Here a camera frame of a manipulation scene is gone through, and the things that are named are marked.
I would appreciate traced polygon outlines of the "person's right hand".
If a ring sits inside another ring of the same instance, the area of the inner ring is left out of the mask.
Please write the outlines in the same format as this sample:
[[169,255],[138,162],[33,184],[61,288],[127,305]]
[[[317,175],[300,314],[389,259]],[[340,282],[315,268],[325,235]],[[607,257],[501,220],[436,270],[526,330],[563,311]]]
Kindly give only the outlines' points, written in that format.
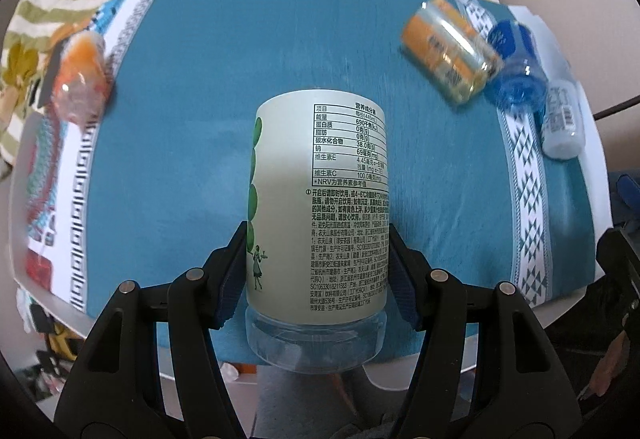
[[608,346],[604,357],[593,371],[588,385],[580,392],[578,400],[591,396],[602,397],[611,386],[612,380],[626,369],[629,350],[630,340],[627,333],[623,331]]

